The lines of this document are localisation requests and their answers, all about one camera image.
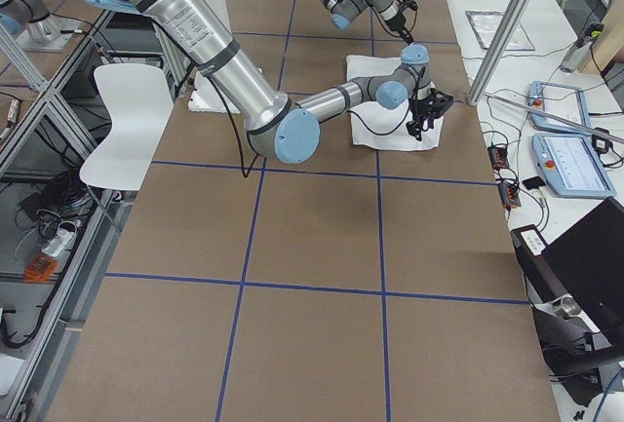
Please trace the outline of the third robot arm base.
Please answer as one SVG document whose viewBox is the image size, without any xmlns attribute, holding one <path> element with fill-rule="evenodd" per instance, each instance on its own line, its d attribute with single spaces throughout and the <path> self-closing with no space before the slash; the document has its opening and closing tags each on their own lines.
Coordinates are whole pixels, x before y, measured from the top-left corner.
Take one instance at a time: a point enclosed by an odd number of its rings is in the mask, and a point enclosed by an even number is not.
<svg viewBox="0 0 624 422">
<path fill-rule="evenodd" d="M 69 40 L 43 0 L 1 0 L 1 26 L 26 51 L 59 52 Z"/>
</svg>

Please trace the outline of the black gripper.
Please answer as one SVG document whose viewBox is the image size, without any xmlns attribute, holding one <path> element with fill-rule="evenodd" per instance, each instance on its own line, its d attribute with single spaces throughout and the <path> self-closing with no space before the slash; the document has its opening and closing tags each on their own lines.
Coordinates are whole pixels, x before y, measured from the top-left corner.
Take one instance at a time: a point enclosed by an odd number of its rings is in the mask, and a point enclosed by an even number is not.
<svg viewBox="0 0 624 422">
<path fill-rule="evenodd" d="M 415 137 L 417 141 L 423 140 L 423 135 L 427 130 L 433 130 L 435 128 L 434 121 L 437 118 L 431 111 L 428 105 L 428 98 L 418 100 L 413 110 L 413 120 L 406 122 L 406 128 L 408 133 Z"/>
<path fill-rule="evenodd" d="M 392 31 L 408 44 L 413 43 L 410 31 L 406 28 L 406 19 L 404 16 L 394 16 L 392 18 Z"/>
</svg>

